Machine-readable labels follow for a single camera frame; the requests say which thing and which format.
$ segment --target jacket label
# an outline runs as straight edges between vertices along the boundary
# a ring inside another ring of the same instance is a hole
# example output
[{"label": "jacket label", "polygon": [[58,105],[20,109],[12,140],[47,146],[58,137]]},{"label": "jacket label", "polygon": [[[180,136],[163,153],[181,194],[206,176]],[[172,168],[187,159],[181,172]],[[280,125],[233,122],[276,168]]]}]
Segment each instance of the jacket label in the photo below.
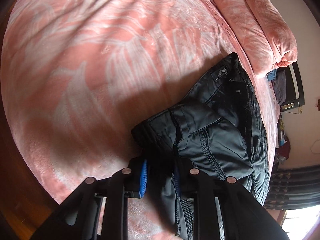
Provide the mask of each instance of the jacket label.
[{"label": "jacket label", "polygon": [[225,76],[228,74],[228,69],[226,66],[222,66],[218,68],[215,72],[211,74],[211,76],[214,78],[215,81],[217,81],[219,78]]}]

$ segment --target bed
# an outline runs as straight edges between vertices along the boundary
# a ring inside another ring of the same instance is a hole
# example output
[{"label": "bed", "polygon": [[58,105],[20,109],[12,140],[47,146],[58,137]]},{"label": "bed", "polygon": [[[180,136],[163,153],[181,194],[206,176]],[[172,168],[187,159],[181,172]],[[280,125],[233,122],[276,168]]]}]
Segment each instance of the bed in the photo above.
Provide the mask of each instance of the bed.
[{"label": "bed", "polygon": [[[95,18],[113,21],[103,8],[119,9],[119,0],[18,0],[12,11],[1,59],[4,111],[15,144],[44,189],[60,203],[87,176],[102,179],[126,167],[139,154],[130,135],[133,126],[176,103],[208,68],[233,51],[255,87],[271,169],[280,106],[266,77],[253,72],[249,53],[217,5],[211,0],[121,1],[120,28]],[[126,12],[128,6],[135,8]],[[140,21],[134,20],[137,15]],[[165,28],[149,25],[156,16]],[[192,24],[190,17],[196,19]],[[140,39],[125,44],[127,40],[114,34],[119,31],[125,32],[122,37]],[[82,46],[87,43],[95,47]],[[124,44],[117,51],[122,57],[112,54],[112,44]],[[137,50],[129,54],[126,46]],[[99,57],[108,59],[106,68]],[[128,57],[135,67],[124,60]],[[148,200],[135,207],[133,215],[146,212],[136,228],[160,237],[159,217]]]}]

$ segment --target metal rivet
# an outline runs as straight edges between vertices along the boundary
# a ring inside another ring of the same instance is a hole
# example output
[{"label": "metal rivet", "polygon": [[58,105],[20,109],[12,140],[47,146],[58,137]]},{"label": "metal rivet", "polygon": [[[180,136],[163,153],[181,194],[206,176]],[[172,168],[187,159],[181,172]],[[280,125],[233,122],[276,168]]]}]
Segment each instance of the metal rivet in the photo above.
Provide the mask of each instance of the metal rivet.
[{"label": "metal rivet", "polygon": [[95,181],[95,178],[94,177],[88,177],[88,178],[86,178],[85,179],[85,183],[86,184],[92,184],[92,183],[94,183],[94,181]]},{"label": "metal rivet", "polygon": [[198,169],[191,169],[190,171],[189,171],[192,175],[197,175],[197,174],[199,174],[199,170]]},{"label": "metal rivet", "polygon": [[235,184],[236,183],[236,178],[235,177],[227,177],[227,182],[229,182],[230,184]]},{"label": "metal rivet", "polygon": [[131,169],[130,169],[130,168],[124,168],[124,169],[122,170],[122,173],[123,173],[123,174],[130,174],[130,173],[131,173]]}]

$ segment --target window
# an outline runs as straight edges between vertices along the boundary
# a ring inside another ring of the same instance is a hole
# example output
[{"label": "window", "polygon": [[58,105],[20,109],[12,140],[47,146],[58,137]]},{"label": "window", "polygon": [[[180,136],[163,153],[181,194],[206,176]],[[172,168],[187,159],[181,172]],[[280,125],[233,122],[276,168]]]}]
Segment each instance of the window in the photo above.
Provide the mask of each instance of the window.
[{"label": "window", "polygon": [[290,240],[302,240],[317,221],[319,213],[320,205],[288,210],[282,229],[288,234]]}]

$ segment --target wire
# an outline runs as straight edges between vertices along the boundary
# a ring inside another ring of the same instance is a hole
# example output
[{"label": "wire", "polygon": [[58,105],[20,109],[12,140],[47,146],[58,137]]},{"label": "wire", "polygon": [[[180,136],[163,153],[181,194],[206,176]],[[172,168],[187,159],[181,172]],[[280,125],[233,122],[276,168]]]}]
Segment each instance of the wire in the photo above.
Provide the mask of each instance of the wire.
[{"label": "wire", "polygon": [[289,114],[301,114],[301,113],[293,113],[293,112],[287,112],[287,111],[284,111],[284,113],[289,113]]},{"label": "wire", "polygon": [[314,143],[310,146],[310,151],[311,151],[313,154],[320,154],[320,152],[315,153],[315,152],[312,150],[312,148],[313,148],[313,146],[316,144],[316,142],[319,142],[319,141],[320,141],[320,139],[315,140]]}]

